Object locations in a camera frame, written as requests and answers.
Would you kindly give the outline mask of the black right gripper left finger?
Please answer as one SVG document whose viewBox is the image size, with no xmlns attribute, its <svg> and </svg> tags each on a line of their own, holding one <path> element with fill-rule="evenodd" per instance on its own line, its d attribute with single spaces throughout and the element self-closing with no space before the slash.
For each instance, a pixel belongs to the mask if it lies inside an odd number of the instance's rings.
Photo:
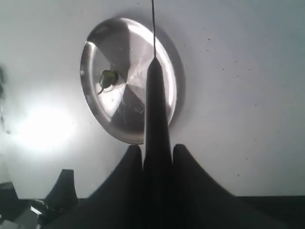
<svg viewBox="0 0 305 229">
<path fill-rule="evenodd" d="M 48 229 L 141 229 L 142 154 L 128 147 L 104 183 L 75 210 L 46 226 Z"/>
</svg>

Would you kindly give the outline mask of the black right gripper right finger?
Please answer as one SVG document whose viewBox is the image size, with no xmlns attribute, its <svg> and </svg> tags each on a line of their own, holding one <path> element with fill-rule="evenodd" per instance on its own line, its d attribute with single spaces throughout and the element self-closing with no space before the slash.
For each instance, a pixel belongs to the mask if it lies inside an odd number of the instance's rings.
<svg viewBox="0 0 305 229">
<path fill-rule="evenodd" d="M 305 197 L 236 197 L 198 164 L 186 146 L 173 148 L 178 210 L 184 229 L 303 229 Z"/>
</svg>

